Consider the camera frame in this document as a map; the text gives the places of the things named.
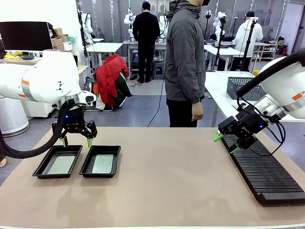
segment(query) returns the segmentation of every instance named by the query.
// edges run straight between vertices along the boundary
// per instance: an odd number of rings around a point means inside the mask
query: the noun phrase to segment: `blue gray floor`
[[[113,112],[86,112],[85,119],[87,121],[94,120],[97,126],[131,126],[146,127],[155,115],[159,96],[135,95],[126,100],[122,108]],[[205,99],[203,101],[204,118],[199,121],[199,127],[210,127],[213,116],[214,101]],[[55,121],[56,112],[52,114],[50,119],[31,119],[29,121],[30,128],[25,133],[6,138],[7,144],[18,150],[29,150],[41,140],[41,138],[51,128],[51,123]],[[221,112],[218,113],[217,123],[224,120]],[[286,152],[300,168],[305,171],[305,156],[303,149],[305,146],[305,124],[303,123],[283,123],[287,131],[287,139],[282,146],[282,150]],[[165,103],[165,96],[162,97],[160,110],[158,115],[152,121],[150,127],[168,127],[169,117]],[[8,158],[8,165],[0,168],[0,184],[7,178],[13,169],[19,164],[20,160]]]

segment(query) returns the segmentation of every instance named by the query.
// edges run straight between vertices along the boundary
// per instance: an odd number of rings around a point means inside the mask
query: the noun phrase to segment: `black face mask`
[[[207,6],[209,4],[210,0],[204,0],[202,6]]]

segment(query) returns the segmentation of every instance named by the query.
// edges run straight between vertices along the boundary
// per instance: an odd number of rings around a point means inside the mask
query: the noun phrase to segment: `white mesh trash bin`
[[[0,95],[0,128],[3,137],[12,137],[30,127],[20,100]]]

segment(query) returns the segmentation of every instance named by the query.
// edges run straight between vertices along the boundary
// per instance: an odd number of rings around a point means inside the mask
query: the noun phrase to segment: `jacket sleeve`
[[[233,44],[237,44],[240,40],[243,39],[243,25],[238,28],[235,39],[232,41]]]
[[[260,24],[257,24],[257,38],[256,41],[259,42],[264,38],[263,29]]]
[[[179,85],[192,104],[200,101],[195,59],[196,35],[194,25],[189,21],[178,21],[172,27],[172,47]]]
[[[139,19],[139,17],[136,16],[135,20],[134,20],[134,23],[133,23],[133,29],[132,29],[132,33],[133,33],[134,39],[136,41],[138,41],[138,31],[139,31],[139,22],[138,22],[138,19]]]
[[[154,17],[155,31],[156,31],[156,39],[160,36],[160,26],[158,23],[157,17]]]

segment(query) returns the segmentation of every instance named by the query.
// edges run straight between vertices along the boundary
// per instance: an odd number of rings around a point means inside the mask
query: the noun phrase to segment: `red jacket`
[[[118,79],[121,72],[124,73],[125,77],[129,76],[127,64],[119,55],[108,57],[104,64],[95,72],[99,92],[103,103],[106,105],[117,105],[112,97],[118,97],[115,81]]]

